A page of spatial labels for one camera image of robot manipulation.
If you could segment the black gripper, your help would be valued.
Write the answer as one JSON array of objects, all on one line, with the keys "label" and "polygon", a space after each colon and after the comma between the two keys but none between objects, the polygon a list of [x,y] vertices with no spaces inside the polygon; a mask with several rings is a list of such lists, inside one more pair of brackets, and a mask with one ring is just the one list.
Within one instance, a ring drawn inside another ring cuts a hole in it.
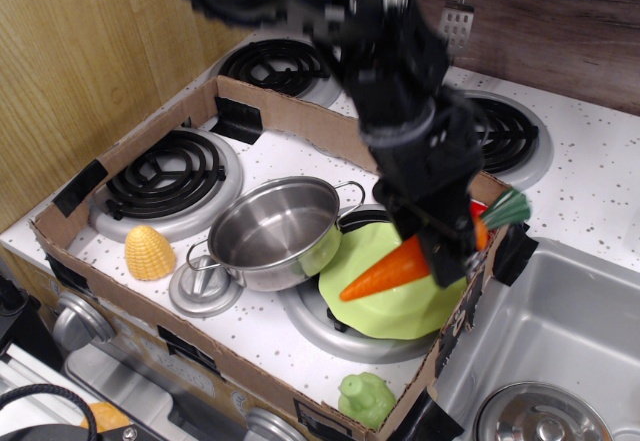
[{"label": "black gripper", "polygon": [[443,88],[413,120],[367,133],[380,173],[374,197],[401,239],[420,230],[423,255],[440,288],[465,278],[476,254],[469,186],[483,166],[480,116],[461,92]]}]

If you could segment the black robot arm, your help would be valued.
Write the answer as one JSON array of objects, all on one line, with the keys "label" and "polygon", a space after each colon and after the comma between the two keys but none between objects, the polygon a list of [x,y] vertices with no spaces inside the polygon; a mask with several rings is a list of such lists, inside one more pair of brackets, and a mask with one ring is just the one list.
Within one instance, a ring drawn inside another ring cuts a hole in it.
[{"label": "black robot arm", "polygon": [[481,112],[444,83],[445,41],[416,0],[188,0],[202,15],[303,34],[352,99],[376,162],[374,197],[436,283],[461,278],[476,248],[470,185],[483,165]]}]

